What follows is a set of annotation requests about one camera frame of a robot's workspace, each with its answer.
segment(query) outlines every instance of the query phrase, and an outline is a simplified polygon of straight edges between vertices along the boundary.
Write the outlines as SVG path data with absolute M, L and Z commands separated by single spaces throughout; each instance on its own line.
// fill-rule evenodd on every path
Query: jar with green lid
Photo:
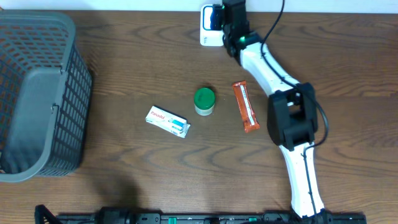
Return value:
M 199 115 L 208 116 L 214 110 L 216 95 L 209 88 L 201 88 L 195 93 L 193 102 Z

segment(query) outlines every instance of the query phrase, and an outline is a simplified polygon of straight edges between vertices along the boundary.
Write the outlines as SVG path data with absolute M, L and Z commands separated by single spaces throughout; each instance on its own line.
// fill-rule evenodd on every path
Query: gray basket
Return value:
M 0 12 L 0 182 L 63 176 L 81 157 L 92 77 L 59 13 Z

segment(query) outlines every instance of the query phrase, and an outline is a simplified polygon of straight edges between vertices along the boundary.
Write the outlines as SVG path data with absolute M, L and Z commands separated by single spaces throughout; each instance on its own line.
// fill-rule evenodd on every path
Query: white backdrop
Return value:
M 275 12 L 282 0 L 247 0 L 248 11 Z M 221 0 L 0 0 L 4 9 L 199 11 Z M 287 12 L 398 13 L 398 0 L 286 0 Z

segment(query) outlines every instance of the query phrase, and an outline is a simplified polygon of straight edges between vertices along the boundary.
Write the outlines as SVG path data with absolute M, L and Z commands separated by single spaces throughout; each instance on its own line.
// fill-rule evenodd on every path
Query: wood grain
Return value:
M 32 223 L 41 203 L 54 213 L 289 209 L 284 158 L 267 133 L 267 99 L 224 48 L 200 45 L 199 13 L 65 13 L 95 71 L 84 162 L 68 177 L 1 183 L 0 223 Z M 264 35 L 276 15 L 250 13 L 249 20 Z M 364 212 L 369 224 L 398 222 L 397 39 L 398 15 L 291 13 L 269 38 L 275 58 L 311 82 L 329 117 L 330 137 L 315 161 L 326 208 Z M 241 80 L 261 124 L 249 134 L 231 88 Z M 216 108 L 200 117 L 193 94 L 208 85 Z M 152 105 L 186 117 L 187 138 L 147 124 Z

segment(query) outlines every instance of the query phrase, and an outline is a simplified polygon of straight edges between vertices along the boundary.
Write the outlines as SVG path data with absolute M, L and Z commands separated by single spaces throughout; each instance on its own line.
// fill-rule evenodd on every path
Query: green lid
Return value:
M 193 98 L 195 106 L 201 110 L 210 109 L 216 102 L 216 95 L 209 88 L 201 88 L 195 93 Z

